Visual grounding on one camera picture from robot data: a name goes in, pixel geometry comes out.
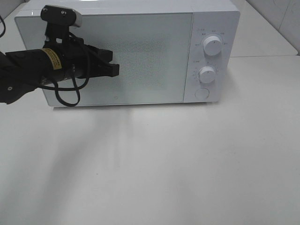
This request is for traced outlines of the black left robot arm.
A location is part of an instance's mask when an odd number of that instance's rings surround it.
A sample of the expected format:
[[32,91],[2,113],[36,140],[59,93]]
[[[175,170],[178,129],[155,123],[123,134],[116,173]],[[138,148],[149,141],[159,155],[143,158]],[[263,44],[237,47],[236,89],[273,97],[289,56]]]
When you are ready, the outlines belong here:
[[7,52],[0,55],[0,101],[11,104],[37,88],[52,90],[64,106],[60,92],[80,90],[94,77],[116,77],[120,66],[112,64],[113,52],[71,38],[66,45],[46,44],[42,49]]

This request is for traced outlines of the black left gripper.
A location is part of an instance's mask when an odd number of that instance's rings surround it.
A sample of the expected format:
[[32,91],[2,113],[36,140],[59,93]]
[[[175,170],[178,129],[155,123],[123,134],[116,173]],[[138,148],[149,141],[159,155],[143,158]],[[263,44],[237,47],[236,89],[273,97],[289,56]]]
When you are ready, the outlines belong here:
[[91,50],[103,62],[113,60],[113,51],[99,49],[86,45],[82,38],[69,38],[58,43],[56,41],[45,41],[42,50],[49,54],[52,63],[49,76],[56,81],[70,80],[71,77],[85,79],[87,76],[87,65],[91,64],[91,77],[116,77],[120,72],[119,64],[104,65],[91,63]]

